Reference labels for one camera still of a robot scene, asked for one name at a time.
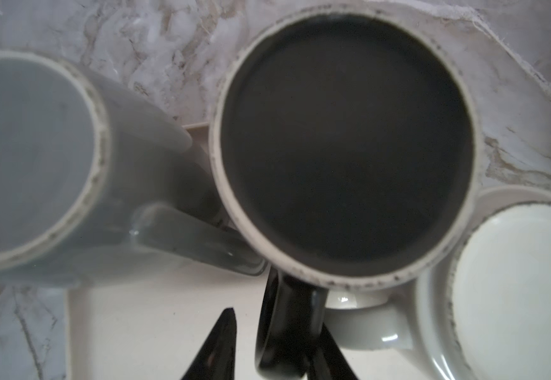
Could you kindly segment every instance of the gray mug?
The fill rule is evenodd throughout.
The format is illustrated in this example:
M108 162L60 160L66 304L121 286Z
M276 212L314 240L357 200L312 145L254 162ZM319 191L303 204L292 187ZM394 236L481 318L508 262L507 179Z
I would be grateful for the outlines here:
M203 150L87 68L0 51L0 281L96 285L184 258L256 276Z

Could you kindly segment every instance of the white tray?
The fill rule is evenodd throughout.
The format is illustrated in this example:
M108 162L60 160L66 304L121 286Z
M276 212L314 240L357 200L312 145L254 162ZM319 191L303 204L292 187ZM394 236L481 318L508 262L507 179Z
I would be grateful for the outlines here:
M244 277L203 264L146 280L68 292L68 380L178 380L224 308L237 318L235 378L254 369L256 327L266 273ZM422 380L393 351L343 353L361 380Z

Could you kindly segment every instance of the mug handle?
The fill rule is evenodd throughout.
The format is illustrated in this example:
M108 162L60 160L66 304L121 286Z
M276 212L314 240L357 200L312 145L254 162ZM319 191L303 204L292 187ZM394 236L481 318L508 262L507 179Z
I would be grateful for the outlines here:
M370 351L413 348L407 311L402 300L395 295L385 304L375 307L327 309L324 324L343 348Z
M224 231L165 202L138 209L129 234L138 250L175 254L249 276L260 275L268 265L236 230Z
M328 290L273 266L256 333L256 370L268 379L300 379L322 331Z

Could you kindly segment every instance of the countertop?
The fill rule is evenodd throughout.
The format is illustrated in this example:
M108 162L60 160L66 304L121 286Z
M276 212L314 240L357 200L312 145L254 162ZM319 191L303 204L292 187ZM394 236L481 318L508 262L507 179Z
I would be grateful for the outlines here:
M0 48L81 62L191 124L210 118L219 79L249 39L290 12L323 3L0 0ZM429 30L462 67L483 123L483 185L551 191L551 0L366 3ZM66 378L63 295L0 285L0 380ZM413 378L395 353L385 355L392 364L372 378Z

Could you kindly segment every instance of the white mug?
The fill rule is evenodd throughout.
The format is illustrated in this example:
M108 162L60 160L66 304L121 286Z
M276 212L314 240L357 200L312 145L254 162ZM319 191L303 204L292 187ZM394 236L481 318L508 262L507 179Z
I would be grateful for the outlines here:
M551 379L551 194L483 190L454 253L391 292L371 308L331 298L336 342L396 348L434 379Z

